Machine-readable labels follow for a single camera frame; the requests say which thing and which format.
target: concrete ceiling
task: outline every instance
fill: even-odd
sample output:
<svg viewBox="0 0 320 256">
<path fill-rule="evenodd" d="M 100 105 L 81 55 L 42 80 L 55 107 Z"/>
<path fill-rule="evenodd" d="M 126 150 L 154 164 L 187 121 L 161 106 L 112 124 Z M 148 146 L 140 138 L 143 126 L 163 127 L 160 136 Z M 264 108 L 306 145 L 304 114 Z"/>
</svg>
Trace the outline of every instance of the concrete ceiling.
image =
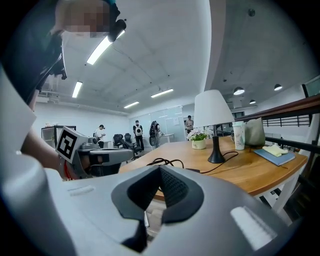
<svg viewBox="0 0 320 256">
<path fill-rule="evenodd" d="M 49 77 L 60 103 L 128 112 L 200 92 L 203 70 L 208 70 L 210 43 L 209 0 L 117 0 L 119 19 L 127 29 L 94 65 L 87 60 L 103 38 L 83 38 L 64 33 L 67 79 Z M 83 85 L 77 98 L 77 81 Z M 174 92 L 151 98 L 167 89 Z M 124 106 L 140 102 L 131 108 Z"/>
<path fill-rule="evenodd" d="M 254 9 L 250 17 L 248 10 Z M 261 103 L 319 75 L 308 43 L 295 23 L 270 0 L 227 0 L 222 51 L 211 89 L 221 91 L 227 102 L 240 98 Z M 236 87 L 245 93 L 234 96 Z"/>
</svg>

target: black chair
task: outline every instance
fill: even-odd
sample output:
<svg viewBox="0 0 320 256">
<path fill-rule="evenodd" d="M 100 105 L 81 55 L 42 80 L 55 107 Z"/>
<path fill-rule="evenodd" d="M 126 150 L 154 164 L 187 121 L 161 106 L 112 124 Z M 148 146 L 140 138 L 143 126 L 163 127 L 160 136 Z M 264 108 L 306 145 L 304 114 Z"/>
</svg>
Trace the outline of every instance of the black chair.
<svg viewBox="0 0 320 256">
<path fill-rule="evenodd" d="M 128 142 L 128 143 L 132 143 L 132 139 L 131 139 L 131 134 L 130 133 L 126 133 L 124 135 L 124 141 Z"/>
<path fill-rule="evenodd" d="M 121 139 L 123 139 L 123 135 L 122 134 L 115 134 L 113 136 L 113 146 L 119 148 L 120 146 L 122 146 L 122 143 L 120 142 Z"/>
<path fill-rule="evenodd" d="M 142 151 L 142 148 L 138 146 L 138 143 L 129 143 L 127 141 L 124 141 L 123 138 L 120 139 L 120 143 L 122 144 L 124 149 L 132 150 L 134 152 L 133 160 L 141 157 L 141 155 L 138 155 L 138 153 Z"/>
</svg>

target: flower pot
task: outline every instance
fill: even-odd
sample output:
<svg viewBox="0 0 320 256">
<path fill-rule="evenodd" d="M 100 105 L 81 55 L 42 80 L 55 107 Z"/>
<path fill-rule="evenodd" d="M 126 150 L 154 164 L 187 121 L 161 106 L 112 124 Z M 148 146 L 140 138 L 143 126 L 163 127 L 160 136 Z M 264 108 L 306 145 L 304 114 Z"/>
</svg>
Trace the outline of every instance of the flower pot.
<svg viewBox="0 0 320 256">
<path fill-rule="evenodd" d="M 192 141 L 192 148 L 194 150 L 203 150 L 206 148 L 206 142 L 205 140 L 193 140 Z"/>
</svg>

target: blue notebook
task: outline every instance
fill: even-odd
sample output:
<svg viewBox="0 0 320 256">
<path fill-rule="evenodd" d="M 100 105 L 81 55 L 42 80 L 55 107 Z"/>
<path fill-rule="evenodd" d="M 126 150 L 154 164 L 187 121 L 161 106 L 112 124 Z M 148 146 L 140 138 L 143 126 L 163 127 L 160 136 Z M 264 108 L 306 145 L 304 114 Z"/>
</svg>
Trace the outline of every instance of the blue notebook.
<svg viewBox="0 0 320 256">
<path fill-rule="evenodd" d="M 273 154 L 270 154 L 269 152 L 265 151 L 264 149 L 256 149 L 253 152 L 258 154 L 259 156 L 263 157 L 264 159 L 267 159 L 268 161 L 275 164 L 276 166 L 282 166 L 285 163 L 296 158 L 295 154 L 292 152 L 289 152 L 287 154 L 283 154 L 282 156 L 274 156 Z"/>
</svg>

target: white lampshade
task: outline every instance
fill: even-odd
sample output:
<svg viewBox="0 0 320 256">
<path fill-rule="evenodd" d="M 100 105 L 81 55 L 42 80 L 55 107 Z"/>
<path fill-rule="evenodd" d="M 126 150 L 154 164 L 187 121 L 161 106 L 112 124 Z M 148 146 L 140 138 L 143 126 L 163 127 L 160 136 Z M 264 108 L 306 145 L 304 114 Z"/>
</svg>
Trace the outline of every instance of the white lampshade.
<svg viewBox="0 0 320 256">
<path fill-rule="evenodd" d="M 194 127 L 214 126 L 234 122 L 224 97 L 218 90 L 207 90 L 195 97 Z"/>
</svg>

